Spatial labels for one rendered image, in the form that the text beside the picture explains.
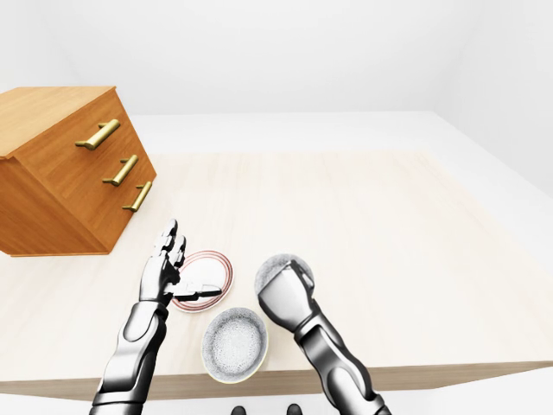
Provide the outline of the wooden cabinet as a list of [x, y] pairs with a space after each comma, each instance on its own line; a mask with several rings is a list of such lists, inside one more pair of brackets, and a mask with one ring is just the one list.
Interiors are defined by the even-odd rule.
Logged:
[[0, 251], [107, 254], [155, 177], [115, 87], [0, 94]]

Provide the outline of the white plate with red rings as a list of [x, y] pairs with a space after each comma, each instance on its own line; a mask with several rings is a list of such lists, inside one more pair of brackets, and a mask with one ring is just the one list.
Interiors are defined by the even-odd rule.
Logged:
[[172, 304], [182, 312], [199, 313], [220, 303], [229, 292], [234, 280], [231, 261], [217, 251], [199, 251], [190, 254], [180, 268], [181, 281], [176, 294], [185, 295], [188, 291], [212, 291], [218, 287], [221, 293], [214, 297], [199, 297], [194, 301], [173, 299]]

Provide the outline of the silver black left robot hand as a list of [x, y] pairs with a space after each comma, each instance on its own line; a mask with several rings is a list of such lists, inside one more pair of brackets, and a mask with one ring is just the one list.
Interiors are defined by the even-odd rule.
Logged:
[[185, 260], [186, 244], [185, 236], [178, 235], [177, 220], [170, 219], [156, 240], [154, 251], [144, 267], [140, 301], [156, 301], [167, 307], [173, 298], [178, 301], [195, 301], [222, 293], [222, 289], [216, 285], [181, 282], [180, 267]]

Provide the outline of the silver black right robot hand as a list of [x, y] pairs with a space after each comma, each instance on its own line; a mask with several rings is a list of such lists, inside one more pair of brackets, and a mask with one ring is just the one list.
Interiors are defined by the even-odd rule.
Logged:
[[293, 297], [281, 297], [259, 305], [272, 322], [292, 333], [320, 313], [314, 299], [312, 303], [303, 303]]

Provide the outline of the black speckled patterned bowl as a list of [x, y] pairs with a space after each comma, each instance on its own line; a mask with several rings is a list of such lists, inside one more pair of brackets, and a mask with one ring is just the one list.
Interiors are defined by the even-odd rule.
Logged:
[[262, 366], [268, 346], [261, 317], [247, 308], [230, 308], [209, 323], [201, 345], [202, 361], [213, 379], [237, 384]]
[[293, 297], [303, 303], [313, 302], [315, 278], [310, 266], [300, 257], [277, 254], [259, 268], [254, 289], [259, 303]]

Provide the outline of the wooden cabinet drawer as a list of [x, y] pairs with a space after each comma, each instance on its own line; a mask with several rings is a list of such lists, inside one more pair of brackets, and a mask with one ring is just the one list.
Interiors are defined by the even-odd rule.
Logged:
[[[121, 169], [120, 159], [132, 155], [138, 156], [138, 161], [124, 181], [118, 186], [102, 183], [104, 178], [112, 178]], [[134, 214], [122, 209], [124, 190], [132, 183], [142, 184], [154, 181], [156, 172], [149, 157], [145, 153], [132, 154], [127, 157], [116, 156], [106, 172], [95, 177], [86, 188], [85, 198], [79, 205], [81, 219], [102, 246], [103, 252], [110, 252], [119, 236]]]
[[96, 149], [72, 140], [48, 173], [48, 182], [77, 219], [94, 231], [130, 217], [124, 205], [156, 172], [132, 124], [121, 122]]
[[0, 161], [17, 160], [71, 199], [111, 188], [144, 148], [113, 86], [18, 87], [0, 93]]

